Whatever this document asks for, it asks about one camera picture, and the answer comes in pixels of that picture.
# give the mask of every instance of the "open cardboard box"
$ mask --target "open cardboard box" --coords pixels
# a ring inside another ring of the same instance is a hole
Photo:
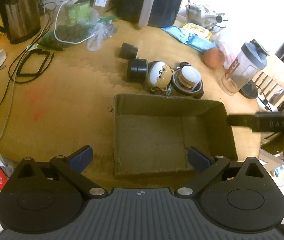
[[[237,160],[221,102],[118,94],[113,113],[116,175],[191,170],[187,162],[190,146]]]

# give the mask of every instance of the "table surface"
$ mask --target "table surface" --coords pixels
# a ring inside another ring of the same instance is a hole
[[[43,162],[91,145],[93,162],[83,174],[101,186],[108,189],[174,189],[187,182],[194,173],[113,176],[113,98],[118,93],[146,93],[141,84],[126,81],[127,60],[118,58],[122,43],[139,47],[138,57],[149,62],[159,60],[174,67],[182,61],[189,62],[202,75],[202,98],[221,101],[229,114],[255,113],[258,104],[240,93],[232,97],[225,94],[218,85],[221,73],[206,67],[201,53],[179,43],[163,30],[149,26],[136,30],[131,23],[121,20],[114,21],[114,24],[117,33],[104,41],[99,51],[87,51],[86,42],[57,51],[47,71],[37,80],[15,84],[13,105],[0,141],[0,153],[15,161],[30,156]],[[0,70],[0,101],[8,82],[8,67],[29,43],[11,45],[5,35],[0,38],[0,49],[7,54],[6,68]],[[32,57],[33,60],[25,67],[39,68],[43,58]],[[0,131],[11,95],[12,84],[0,108]],[[258,157],[259,133],[237,127],[233,127],[233,133],[240,161],[248,156]]]

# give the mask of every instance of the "gray ridged plate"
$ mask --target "gray ridged plate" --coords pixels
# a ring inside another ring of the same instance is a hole
[[[210,223],[190,199],[167,188],[114,189],[107,198],[88,202],[82,214],[64,228],[27,235],[4,230],[0,240],[284,240],[276,229],[238,234]]]

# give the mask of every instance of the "blue wipes package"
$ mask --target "blue wipes package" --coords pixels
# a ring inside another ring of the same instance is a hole
[[[171,26],[161,29],[170,34],[172,37],[176,38],[181,43],[186,44],[201,53],[205,53],[210,48],[217,47],[215,43],[204,40],[198,37],[196,34],[189,34],[186,30],[177,26]]]

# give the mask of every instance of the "transparent bottle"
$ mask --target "transparent bottle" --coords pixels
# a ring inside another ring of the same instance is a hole
[[[244,43],[241,52],[219,81],[221,89],[229,95],[234,95],[266,67],[268,55],[268,52],[256,40]]]

